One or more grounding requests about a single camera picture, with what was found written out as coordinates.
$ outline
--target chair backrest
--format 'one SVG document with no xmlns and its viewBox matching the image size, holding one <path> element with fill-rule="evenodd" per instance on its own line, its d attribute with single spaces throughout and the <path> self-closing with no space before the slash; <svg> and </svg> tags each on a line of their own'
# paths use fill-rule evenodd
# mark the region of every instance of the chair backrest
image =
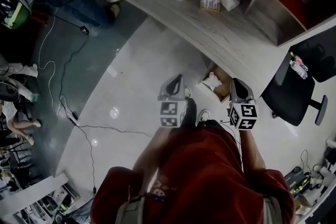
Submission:
<svg viewBox="0 0 336 224">
<path fill-rule="evenodd" d="M 290 48 L 308 67 L 308 74 L 318 82 L 336 75 L 336 26 Z"/>
</svg>

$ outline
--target person wearing red shirt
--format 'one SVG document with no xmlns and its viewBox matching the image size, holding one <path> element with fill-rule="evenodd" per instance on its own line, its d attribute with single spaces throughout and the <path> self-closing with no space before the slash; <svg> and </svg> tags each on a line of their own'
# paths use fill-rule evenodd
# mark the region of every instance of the person wearing red shirt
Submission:
<svg viewBox="0 0 336 224">
<path fill-rule="evenodd" d="M 195 126 L 189 88 L 186 96 L 180 128 L 159 128 L 132 170 L 108 171 L 91 223 L 292 223 L 294 201 L 285 179 L 266 169 L 251 131 L 240 131 L 241 163 L 237 141 L 209 111 Z M 136 208 L 133 217 L 130 207 Z"/>
</svg>

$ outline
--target desk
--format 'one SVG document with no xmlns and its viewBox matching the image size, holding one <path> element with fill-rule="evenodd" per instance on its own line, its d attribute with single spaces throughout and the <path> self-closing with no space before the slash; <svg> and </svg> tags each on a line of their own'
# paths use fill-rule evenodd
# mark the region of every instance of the desk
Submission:
<svg viewBox="0 0 336 224">
<path fill-rule="evenodd" d="M 209 13 L 200 9 L 200 0 L 126 1 L 175 31 L 231 77 L 243 80 L 256 97 L 275 75 L 289 48 L 276 47 L 277 33 L 271 21 L 262 14 L 245 17 L 239 7 L 231 12 L 221 7 L 220 13 Z"/>
</svg>

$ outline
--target white floor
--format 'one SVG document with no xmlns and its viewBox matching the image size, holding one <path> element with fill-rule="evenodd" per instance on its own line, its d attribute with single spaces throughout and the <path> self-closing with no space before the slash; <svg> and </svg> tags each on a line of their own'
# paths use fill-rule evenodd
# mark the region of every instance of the white floor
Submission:
<svg viewBox="0 0 336 224">
<path fill-rule="evenodd" d="M 227 121 L 228 102 L 219 104 L 195 88 L 206 67 L 201 53 L 169 29 L 148 18 L 120 50 L 105 72 L 79 118 L 80 125 L 113 126 L 122 131 L 146 132 L 152 136 L 159 126 L 157 96 L 161 84 L 182 73 L 193 91 L 198 111 L 207 108 L 216 120 Z M 302 165 L 301 152 L 309 152 L 312 167 L 322 157 L 325 140 L 336 131 L 336 78 L 316 85 L 313 97 L 329 98 L 328 109 L 321 126 L 314 124 L 313 108 L 299 127 L 288 126 L 281 119 L 272 119 L 271 111 L 258 100 L 259 118 L 253 130 L 257 145 L 268 168 L 283 174 Z M 111 117 L 116 108 L 119 116 Z M 93 147 L 95 183 L 99 187 L 109 168 L 131 168 L 150 141 L 144 134 L 119 133 L 111 129 L 84 127 Z M 92 197 L 93 177 L 90 146 L 85 135 L 75 128 L 61 158 L 57 173 L 71 179 L 84 201 Z"/>
</svg>

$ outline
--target person's left arm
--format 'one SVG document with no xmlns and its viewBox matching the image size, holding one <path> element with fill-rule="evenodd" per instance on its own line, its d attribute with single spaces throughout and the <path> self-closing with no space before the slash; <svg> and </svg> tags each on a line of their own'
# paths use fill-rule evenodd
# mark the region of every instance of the person's left arm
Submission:
<svg viewBox="0 0 336 224">
<path fill-rule="evenodd" d="M 142 178 L 140 194 L 147 191 L 156 170 L 159 167 L 162 151 L 167 144 L 171 128 L 159 128 L 140 157 L 136 160 L 133 171 Z"/>
</svg>

